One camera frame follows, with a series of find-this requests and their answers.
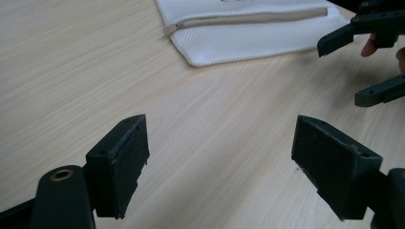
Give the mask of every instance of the wooden table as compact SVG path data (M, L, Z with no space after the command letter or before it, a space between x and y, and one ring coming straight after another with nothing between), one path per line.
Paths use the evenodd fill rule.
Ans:
M53 168L84 165L121 119L146 114L151 157L124 220L97 228L370 228L341 222L290 159L297 115L323 119L405 167L405 100L353 105L399 74L367 36L317 51L194 68L153 0L0 3L0 211Z

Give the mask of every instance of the white fabric pouch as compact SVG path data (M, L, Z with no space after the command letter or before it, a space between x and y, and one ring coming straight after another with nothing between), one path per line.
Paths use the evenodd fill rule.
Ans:
M188 63L206 66L298 52L347 21L326 0L157 0Z

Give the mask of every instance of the zipper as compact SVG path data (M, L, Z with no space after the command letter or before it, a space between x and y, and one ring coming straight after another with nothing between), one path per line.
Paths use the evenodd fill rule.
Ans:
M297 21L320 16L327 16L329 15L329 10L331 9L323 8L293 12L259 12L247 15L208 16L191 18L179 21L174 25L166 26L164 28L164 31L167 35L171 35L175 31L198 26Z

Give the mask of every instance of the hand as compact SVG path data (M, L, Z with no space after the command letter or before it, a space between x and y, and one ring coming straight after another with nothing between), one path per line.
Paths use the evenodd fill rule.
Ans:
M361 51L361 56L367 57L374 54L377 51L375 48L375 34L371 34L369 40ZM400 49L396 52L396 58L398 59L399 70L402 74L405 74L405 48Z

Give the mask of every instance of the light wood grain surface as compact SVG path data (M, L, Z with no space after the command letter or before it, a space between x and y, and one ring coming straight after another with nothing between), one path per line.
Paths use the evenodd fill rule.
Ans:
M369 58L367 36L204 68L164 35L153 0L0 1L0 211L33 198L53 168L84 165L121 119L146 114L151 157L123 220L97 228L370 228L340 221L290 159L297 115L405 167L405 99L356 92L399 74L404 39Z

